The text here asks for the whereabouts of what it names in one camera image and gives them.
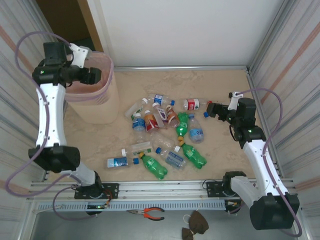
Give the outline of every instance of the empty plastic bottle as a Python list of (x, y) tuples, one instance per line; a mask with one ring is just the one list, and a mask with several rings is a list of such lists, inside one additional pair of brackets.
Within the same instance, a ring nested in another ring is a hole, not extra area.
[(159, 129), (155, 116), (149, 111), (144, 112), (145, 129), (148, 133), (152, 133)]
[(139, 154), (139, 157), (142, 159), (143, 165), (148, 169), (155, 177), (159, 180), (164, 179), (167, 175), (168, 170), (162, 166), (157, 160), (151, 156), (145, 155), (143, 152)]
[(179, 138), (179, 137), (183, 137), (184, 135), (186, 135), (186, 133), (188, 132), (188, 119), (189, 116), (186, 112), (179, 112), (178, 113), (178, 118), (180, 121), (179, 126), (176, 127), (175, 131), (178, 134), (178, 139), (182, 139), (183, 138)]
[(125, 113), (124, 115), (131, 121), (135, 118), (135, 114), (141, 113), (144, 106), (148, 104), (148, 99), (142, 98), (136, 101)]
[(179, 118), (176, 114), (176, 112), (174, 111), (173, 107), (168, 105), (165, 108), (166, 110), (166, 117), (168, 118), (168, 124), (171, 128), (176, 128), (179, 126), (180, 121)]
[(201, 156), (193, 146), (187, 145), (184, 141), (180, 141), (179, 145), (183, 150), (183, 154), (195, 165), (197, 169), (201, 169), (206, 165), (207, 160)]
[(134, 138), (137, 143), (143, 143), (147, 141), (146, 123), (141, 117), (140, 113), (134, 114), (132, 121), (132, 129), (134, 132)]
[(176, 146), (175, 141), (162, 135), (161, 133), (154, 131), (150, 134), (150, 142), (153, 149), (161, 147), (163, 149), (174, 150), (176, 153), (179, 152), (180, 147)]
[(128, 160), (127, 157), (113, 157), (108, 158), (104, 162), (104, 169), (119, 169), (118, 167), (125, 167), (131, 164), (137, 165), (139, 164), (139, 158), (135, 157), (132, 161)]
[(208, 103), (212, 103), (212, 101), (208, 101), (204, 98), (189, 98), (183, 100), (183, 109), (184, 110), (198, 110), (199, 108), (204, 108), (208, 105)]
[(175, 105), (175, 101), (174, 100), (170, 100), (170, 98), (165, 96), (165, 95), (150, 93), (147, 98), (152, 103), (158, 103), (158, 104), (164, 105), (164, 106), (167, 106), (167, 105), (173, 106), (173, 105)]
[(160, 107), (160, 104), (157, 102), (152, 104), (152, 107), (153, 107), (153, 115), (154, 115), (154, 118), (155, 118), (159, 128), (164, 128), (165, 123), (168, 123), (168, 119), (167, 119), (167, 115), (166, 115), (165, 110), (163, 110)]
[(154, 150), (149, 141), (130, 145), (121, 150), (123, 157), (136, 158), (139, 153), (152, 153)]
[(167, 164), (171, 165), (176, 169), (183, 169), (185, 167), (185, 159), (182, 156), (179, 156), (176, 152), (173, 152), (169, 149), (162, 150), (161, 147), (158, 147), (155, 150), (155, 153), (159, 154)]
[(194, 144), (202, 143), (205, 139), (204, 131), (202, 130), (200, 123), (195, 119), (194, 114), (189, 114), (189, 136)]

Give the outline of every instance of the marble floor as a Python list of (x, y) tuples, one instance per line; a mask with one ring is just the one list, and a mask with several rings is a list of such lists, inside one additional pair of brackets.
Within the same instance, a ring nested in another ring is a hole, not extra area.
[[(120, 107), (114, 122), (86, 123), (70, 106), (64, 118), (68, 146), (79, 148), (81, 160), (97, 171), (102, 181), (157, 180), (141, 161), (139, 165), (104, 169), (106, 159), (121, 156), (121, 149), (134, 142), (132, 124), (125, 118), (124, 112), (136, 100), (148, 96), (149, 93), (167, 95), (177, 101), (175, 109), (179, 112), (179, 99), (206, 98), (215, 103), (229, 104), (229, 92), (249, 89), (243, 70), (116, 72), (115, 79)], [(191, 162), (187, 162), (184, 170), (177, 170), (167, 165), (159, 155), (151, 153), (151, 156), (168, 169), (164, 180), (221, 179), (227, 171), (243, 171), (249, 178), (254, 178), (249, 160), (240, 149), (239, 143), (233, 141), (230, 135), (229, 124), (216, 118), (204, 118), (203, 112), (195, 111), (195, 117), (203, 128), (205, 140), (194, 144), (194, 147), (207, 159), (207, 164), (202, 169), (197, 169)], [(160, 132), (178, 143), (174, 128), (162, 129)], [(191, 144), (187, 134), (185, 141)], [(51, 174), (49, 180), (56, 177), (56, 174)]]

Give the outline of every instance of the blue bottle label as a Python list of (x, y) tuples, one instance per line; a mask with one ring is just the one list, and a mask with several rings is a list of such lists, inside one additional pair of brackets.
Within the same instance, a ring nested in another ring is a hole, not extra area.
[(170, 151), (168, 153), (165, 161), (168, 164), (172, 165), (173, 167), (179, 169), (179, 168), (181, 168), (181, 164), (184, 162), (184, 159), (181, 156), (179, 156), (179, 155), (175, 154), (174, 152)]
[(107, 160), (107, 163), (108, 168), (122, 167), (128, 165), (126, 157), (109, 158)]
[(132, 128), (134, 129), (135, 127), (138, 127), (138, 126), (141, 126), (141, 127), (146, 128), (145, 120), (143, 120), (142, 118), (137, 118), (137, 119), (135, 119), (135, 120), (132, 122)]
[(156, 94), (156, 95), (154, 96), (154, 102), (161, 105), (162, 98), (163, 98), (163, 95)]
[(201, 128), (194, 128), (194, 129), (191, 129), (189, 131), (189, 134), (190, 134), (190, 137), (193, 137), (193, 136), (196, 136), (196, 135), (203, 135), (204, 132), (202, 131)]

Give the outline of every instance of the cable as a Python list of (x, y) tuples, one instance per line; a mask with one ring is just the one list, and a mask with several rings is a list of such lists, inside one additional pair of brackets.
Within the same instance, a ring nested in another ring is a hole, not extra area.
[(57, 212), (56, 207), (55, 207), (55, 203), (56, 203), (56, 199), (57, 199), (58, 195), (60, 193), (62, 193), (63, 191), (67, 190), (67, 189), (73, 189), (73, 187), (74, 187), (74, 185), (65, 187), (65, 188), (61, 189), (60, 191), (58, 191), (56, 193), (56, 195), (54, 196), (53, 201), (52, 201), (52, 209), (53, 209), (54, 213), (59, 218), (61, 218), (63, 220), (66, 220), (66, 221), (79, 221), (79, 220), (85, 220), (85, 219), (90, 219), (90, 218), (95, 217), (95, 215), (84, 216), (84, 217), (65, 217), (65, 216), (62, 216), (60, 213)]
[(293, 234), (291, 232), (287, 232), (287, 231), (284, 231), (284, 230), (281, 230), (284, 234), (287, 234), (291, 237), (294, 237), (294, 238), (298, 238), (298, 237), (301, 237), (302, 235), (302, 226), (301, 226), (301, 223), (297, 217), (297, 215), (295, 214), (294, 210), (292, 209), (292, 207), (290, 206), (288, 200), (286, 199), (286, 197), (283, 195), (283, 193), (281, 192), (280, 188), (278, 187), (277, 185), (277, 181), (276, 179), (274, 178), (272, 172), (271, 172), (271, 169), (269, 167), (269, 164), (267, 162), (267, 158), (266, 158), (266, 151), (267, 151), (267, 147), (269, 145), (269, 143), (271, 142), (271, 139), (274, 137), (274, 135), (276, 134), (278, 128), (280, 127), (280, 124), (281, 124), (281, 120), (282, 120), (282, 116), (283, 116), (283, 104), (282, 104), (282, 101), (281, 101), (281, 98), (278, 94), (276, 94), (274, 91), (268, 89), (268, 88), (264, 88), (264, 87), (257, 87), (257, 88), (253, 88), (253, 89), (249, 89), (249, 90), (246, 90), (246, 91), (242, 91), (242, 92), (239, 92), (237, 93), (236, 95), (241, 95), (241, 94), (246, 94), (246, 93), (249, 93), (249, 92), (253, 92), (253, 91), (267, 91), (271, 94), (273, 94), (279, 101), (279, 104), (280, 104), (280, 116), (279, 116), (279, 121), (278, 123), (276, 124), (275, 126), (275, 129), (273, 130), (273, 132), (270, 134), (270, 136), (268, 137), (268, 139), (266, 140), (264, 146), (263, 146), (263, 150), (262, 150), (262, 157), (263, 157), (263, 162), (264, 162), (264, 165), (266, 167), (266, 170), (268, 172), (268, 174), (270, 175), (270, 178), (273, 182), (273, 185), (275, 187), (275, 189), (278, 191), (278, 193), (280, 194), (281, 198), (283, 199), (285, 205), (288, 207), (291, 215), (293, 216), (296, 224), (297, 224), (297, 227), (298, 227), (298, 233), (296, 234)]
[[(20, 38), (20, 40), (17, 42), (16, 44), (16, 48), (15, 48), (15, 51), (14, 51), (14, 62), (15, 62), (15, 65), (16, 67), (27, 77), (29, 78), (33, 84), (35, 85), (36, 89), (39, 91), (42, 99), (43, 99), (43, 102), (44, 103), (47, 103), (47, 98), (44, 94), (44, 92), (42, 91), (42, 89), (38, 86), (38, 84), (36, 83), (36, 81), (31, 77), (30, 74), (28, 74), (24, 69), (21, 68), (20, 64), (19, 64), (19, 60), (18, 60), (18, 56), (19, 56), (19, 47), (21, 45), (21, 43), (29, 36), (31, 35), (34, 35), (34, 34), (47, 34), (47, 35), (51, 35), (51, 36), (54, 36), (60, 40), (62, 40), (63, 42), (65, 42), (66, 44), (70, 45), (70, 43), (65, 40), (64, 38), (54, 34), (54, 33), (51, 33), (51, 32), (46, 32), (46, 31), (32, 31), (32, 32), (29, 32), (27, 33), (26, 35), (24, 35), (23, 37)], [(35, 195), (38, 195), (38, 194), (41, 194), (43, 193), (43, 191), (39, 191), (37, 192), (37, 194), (19, 194), (19, 193), (16, 193), (16, 192), (13, 192), (10, 188), (9, 188), (9, 184), (10, 184), (10, 181), (17, 175), (19, 174), (21, 171), (23, 171), (27, 166), (29, 166), (38, 156), (39, 154), (42, 152), (42, 150), (45, 148), (46, 144), (47, 144), (47, 137), (48, 137), (48, 133), (49, 133), (49, 119), (50, 119), (50, 116), (49, 116), (49, 107), (47, 104), (44, 105), (45, 107), (45, 115), (46, 115), (46, 119), (45, 119), (45, 131), (44, 131), (44, 139), (43, 139), (43, 142), (40, 146), (40, 148), (38, 149), (38, 151), (36, 151), (36, 153), (30, 158), (29, 161), (27, 161), (24, 165), (22, 165), (21, 167), (19, 167), (15, 172), (13, 172), (5, 181), (5, 184), (4, 184), (4, 187), (5, 187), (5, 190), (11, 194), (11, 195), (14, 195), (16, 197), (24, 197), (24, 198), (28, 198), (28, 197), (33, 197)]]

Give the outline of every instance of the pliers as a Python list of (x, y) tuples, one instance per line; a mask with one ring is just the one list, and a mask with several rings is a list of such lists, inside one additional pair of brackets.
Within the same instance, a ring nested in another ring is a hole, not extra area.
[(147, 212), (150, 212), (152, 210), (161, 211), (161, 212), (165, 211), (160, 207), (153, 206), (150, 208), (145, 208), (144, 210), (138, 210), (138, 209), (127, 210), (127, 212), (132, 213), (132, 214), (143, 215), (145, 218), (150, 219), (152, 221), (161, 221), (161, 220), (165, 219), (163, 216), (162, 217), (154, 217), (154, 216), (150, 216), (149, 214), (147, 214)]

